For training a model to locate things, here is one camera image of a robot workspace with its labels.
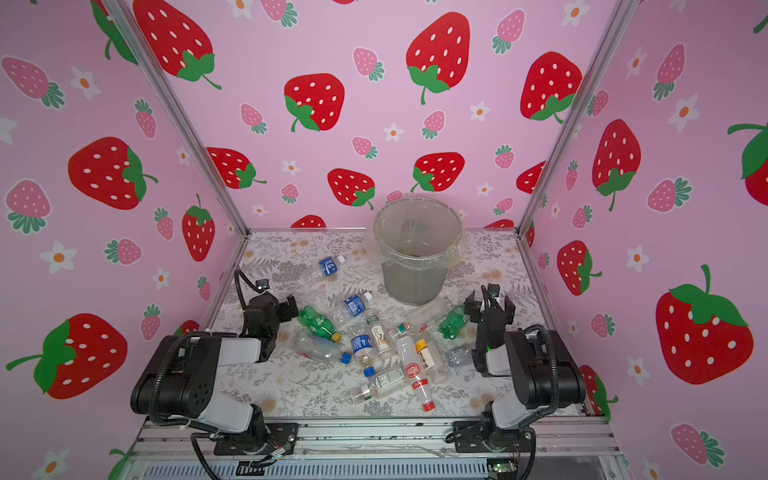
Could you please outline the clear bottle red round label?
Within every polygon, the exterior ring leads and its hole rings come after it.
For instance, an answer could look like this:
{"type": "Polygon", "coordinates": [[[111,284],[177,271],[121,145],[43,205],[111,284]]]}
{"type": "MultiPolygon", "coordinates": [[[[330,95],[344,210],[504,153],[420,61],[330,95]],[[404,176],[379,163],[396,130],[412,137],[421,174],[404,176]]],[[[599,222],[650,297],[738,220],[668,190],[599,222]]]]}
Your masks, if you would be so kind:
{"type": "Polygon", "coordinates": [[[415,343],[411,336],[398,338],[395,342],[396,350],[400,358],[404,376],[409,382],[424,378],[423,364],[415,349],[415,343]]]}

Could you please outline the crushed clear bottle blue cap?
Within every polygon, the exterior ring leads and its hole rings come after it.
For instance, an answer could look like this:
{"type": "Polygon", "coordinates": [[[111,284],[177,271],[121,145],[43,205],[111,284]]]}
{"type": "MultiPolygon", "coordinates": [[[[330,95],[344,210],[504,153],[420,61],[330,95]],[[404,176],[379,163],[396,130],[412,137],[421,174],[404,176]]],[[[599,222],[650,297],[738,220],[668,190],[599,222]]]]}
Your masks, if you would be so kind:
{"type": "Polygon", "coordinates": [[[306,332],[299,332],[291,343],[291,349],[306,358],[321,362],[325,365],[351,363],[351,354],[332,340],[320,338],[306,332]]]}

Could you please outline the small bottle blue label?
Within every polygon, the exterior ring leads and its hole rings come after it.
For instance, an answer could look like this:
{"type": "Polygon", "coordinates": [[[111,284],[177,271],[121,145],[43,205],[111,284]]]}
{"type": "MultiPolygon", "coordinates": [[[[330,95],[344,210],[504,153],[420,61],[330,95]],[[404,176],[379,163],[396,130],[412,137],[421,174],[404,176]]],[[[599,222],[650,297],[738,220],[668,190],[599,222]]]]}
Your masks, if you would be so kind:
{"type": "Polygon", "coordinates": [[[376,360],[376,350],[371,344],[367,333],[359,334],[351,339],[353,357],[363,369],[372,367],[376,360]]]}

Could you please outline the clear bottle yellow cap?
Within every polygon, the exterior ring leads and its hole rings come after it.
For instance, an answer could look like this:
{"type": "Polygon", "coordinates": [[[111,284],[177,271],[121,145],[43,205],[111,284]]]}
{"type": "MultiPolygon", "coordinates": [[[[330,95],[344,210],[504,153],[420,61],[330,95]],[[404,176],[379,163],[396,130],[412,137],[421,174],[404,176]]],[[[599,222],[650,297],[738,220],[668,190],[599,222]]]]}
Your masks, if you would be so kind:
{"type": "Polygon", "coordinates": [[[421,338],[416,341],[415,349],[426,370],[429,379],[435,384],[441,384],[448,380],[445,361],[433,340],[421,338]]]}

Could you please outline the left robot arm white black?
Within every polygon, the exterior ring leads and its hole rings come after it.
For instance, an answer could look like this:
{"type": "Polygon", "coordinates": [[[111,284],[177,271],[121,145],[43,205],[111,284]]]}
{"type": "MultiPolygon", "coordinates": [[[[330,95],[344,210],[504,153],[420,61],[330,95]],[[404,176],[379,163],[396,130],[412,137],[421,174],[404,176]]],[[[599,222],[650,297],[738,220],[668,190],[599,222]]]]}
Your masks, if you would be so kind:
{"type": "Polygon", "coordinates": [[[134,413],[156,426],[190,427],[193,449],[207,439],[217,456],[263,455],[269,463],[293,452],[298,425],[268,424],[261,407],[237,401],[215,386],[219,369],[265,363],[280,326],[298,316],[295,298],[283,302],[264,293],[245,305],[239,334],[195,331],[167,336],[137,381],[130,397],[134,413]]]}

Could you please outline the green soda bottle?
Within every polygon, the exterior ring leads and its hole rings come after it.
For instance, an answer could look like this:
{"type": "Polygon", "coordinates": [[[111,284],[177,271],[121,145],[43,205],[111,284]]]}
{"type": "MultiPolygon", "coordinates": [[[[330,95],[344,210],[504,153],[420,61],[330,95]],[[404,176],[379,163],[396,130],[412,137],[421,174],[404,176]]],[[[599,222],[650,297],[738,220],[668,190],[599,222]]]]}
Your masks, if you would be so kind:
{"type": "Polygon", "coordinates": [[[438,326],[438,332],[444,339],[453,340],[460,335],[468,321],[469,315],[466,313],[465,307],[457,306],[441,321],[438,326]]]}
{"type": "Polygon", "coordinates": [[[330,319],[319,313],[311,306],[305,306],[299,311],[298,320],[312,335],[338,343],[342,336],[330,319]]]}

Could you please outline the clear bottle green cap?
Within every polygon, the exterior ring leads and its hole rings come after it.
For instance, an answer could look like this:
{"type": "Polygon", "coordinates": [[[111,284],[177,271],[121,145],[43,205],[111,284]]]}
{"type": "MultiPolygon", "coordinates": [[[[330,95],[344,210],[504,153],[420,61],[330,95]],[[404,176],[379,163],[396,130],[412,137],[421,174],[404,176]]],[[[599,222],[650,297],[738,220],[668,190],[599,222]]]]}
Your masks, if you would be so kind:
{"type": "Polygon", "coordinates": [[[394,346],[387,336],[387,329],[376,314],[366,319],[366,325],[370,340],[376,351],[382,358],[388,358],[394,354],[394,346]]]}

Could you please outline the bottle green white label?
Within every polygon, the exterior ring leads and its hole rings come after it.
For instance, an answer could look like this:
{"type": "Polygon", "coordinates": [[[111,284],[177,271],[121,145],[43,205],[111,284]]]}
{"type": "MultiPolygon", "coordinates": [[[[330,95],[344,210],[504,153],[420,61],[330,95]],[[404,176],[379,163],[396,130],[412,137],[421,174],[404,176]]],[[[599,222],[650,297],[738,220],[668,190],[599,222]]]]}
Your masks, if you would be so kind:
{"type": "Polygon", "coordinates": [[[405,377],[400,367],[392,367],[375,372],[367,384],[351,391],[351,398],[356,403],[387,397],[399,392],[406,386],[405,377]]]}

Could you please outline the clear bottle blue label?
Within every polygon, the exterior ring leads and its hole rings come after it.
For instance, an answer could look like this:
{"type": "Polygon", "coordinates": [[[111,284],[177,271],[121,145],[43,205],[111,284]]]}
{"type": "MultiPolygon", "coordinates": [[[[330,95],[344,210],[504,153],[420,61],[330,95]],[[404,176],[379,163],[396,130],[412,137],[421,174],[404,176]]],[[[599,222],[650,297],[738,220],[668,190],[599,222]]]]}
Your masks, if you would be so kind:
{"type": "Polygon", "coordinates": [[[368,310],[372,299],[372,293],[365,291],[337,300],[332,311],[332,321],[338,327],[351,323],[368,310]]]}
{"type": "Polygon", "coordinates": [[[343,255],[327,256],[312,263],[302,274],[302,278],[310,283],[333,277],[338,274],[346,262],[343,255]]]}

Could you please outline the far clear bottle blue label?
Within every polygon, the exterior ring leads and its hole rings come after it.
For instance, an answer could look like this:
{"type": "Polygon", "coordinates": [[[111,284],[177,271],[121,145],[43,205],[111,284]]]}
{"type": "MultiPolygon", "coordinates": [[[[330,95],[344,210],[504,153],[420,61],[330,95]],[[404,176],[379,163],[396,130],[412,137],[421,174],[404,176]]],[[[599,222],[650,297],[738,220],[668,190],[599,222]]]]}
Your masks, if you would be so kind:
{"type": "Polygon", "coordinates": [[[346,262],[343,255],[327,256],[312,263],[302,274],[302,278],[310,283],[333,277],[338,274],[346,262]]]}

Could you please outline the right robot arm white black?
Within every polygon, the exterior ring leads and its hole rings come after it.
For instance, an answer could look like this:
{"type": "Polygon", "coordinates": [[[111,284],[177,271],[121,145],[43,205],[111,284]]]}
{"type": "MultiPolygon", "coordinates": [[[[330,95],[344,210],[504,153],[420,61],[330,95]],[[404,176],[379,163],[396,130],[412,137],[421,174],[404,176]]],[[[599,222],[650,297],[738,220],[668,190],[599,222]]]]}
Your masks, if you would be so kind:
{"type": "Polygon", "coordinates": [[[511,390],[484,407],[473,421],[456,421],[445,442],[459,453],[536,451],[533,424],[557,410],[581,404],[587,386],[559,333],[542,324],[512,327],[516,307],[500,286],[483,285],[481,298],[462,303],[477,325],[471,360],[485,378],[508,378],[511,390]]]}

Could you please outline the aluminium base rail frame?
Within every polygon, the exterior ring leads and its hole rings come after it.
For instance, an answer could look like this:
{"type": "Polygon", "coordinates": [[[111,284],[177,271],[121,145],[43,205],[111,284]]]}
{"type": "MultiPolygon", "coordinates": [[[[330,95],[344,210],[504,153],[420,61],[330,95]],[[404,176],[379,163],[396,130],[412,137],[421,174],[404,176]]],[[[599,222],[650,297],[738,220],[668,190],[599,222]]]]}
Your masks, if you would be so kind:
{"type": "Polygon", "coordinates": [[[471,417],[277,418],[255,453],[207,434],[145,424],[121,479],[630,479],[607,423],[545,418],[483,441],[471,417]]]}

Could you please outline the mesh waste bin with liner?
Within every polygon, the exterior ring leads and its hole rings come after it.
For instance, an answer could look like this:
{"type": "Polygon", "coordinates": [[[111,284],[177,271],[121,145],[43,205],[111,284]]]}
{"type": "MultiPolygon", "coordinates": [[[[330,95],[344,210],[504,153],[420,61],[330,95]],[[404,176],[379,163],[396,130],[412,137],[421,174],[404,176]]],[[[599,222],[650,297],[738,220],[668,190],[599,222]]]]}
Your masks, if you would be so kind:
{"type": "Polygon", "coordinates": [[[411,306],[434,300],[466,251],[458,212],[418,196],[386,204],[366,230],[364,242],[369,259],[381,267],[386,292],[411,306]]]}

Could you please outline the clear bottle near bin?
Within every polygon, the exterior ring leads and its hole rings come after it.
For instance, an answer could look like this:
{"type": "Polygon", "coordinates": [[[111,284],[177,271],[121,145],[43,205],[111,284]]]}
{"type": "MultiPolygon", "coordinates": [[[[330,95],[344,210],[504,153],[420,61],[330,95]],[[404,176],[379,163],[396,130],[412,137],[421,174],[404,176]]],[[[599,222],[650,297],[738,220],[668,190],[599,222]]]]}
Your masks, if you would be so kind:
{"type": "Polygon", "coordinates": [[[451,305],[444,298],[437,297],[408,313],[404,322],[412,329],[422,329],[430,322],[447,315],[451,309],[451,305]]]}

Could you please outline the small bottle red cap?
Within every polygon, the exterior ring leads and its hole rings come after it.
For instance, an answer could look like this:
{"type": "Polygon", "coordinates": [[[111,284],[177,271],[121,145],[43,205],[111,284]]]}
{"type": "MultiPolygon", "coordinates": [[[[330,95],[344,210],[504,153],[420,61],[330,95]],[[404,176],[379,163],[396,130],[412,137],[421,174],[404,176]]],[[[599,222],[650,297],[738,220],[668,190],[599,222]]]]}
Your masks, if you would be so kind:
{"type": "Polygon", "coordinates": [[[432,387],[427,378],[415,380],[412,383],[412,389],[421,402],[425,412],[430,412],[435,409],[432,387]]]}

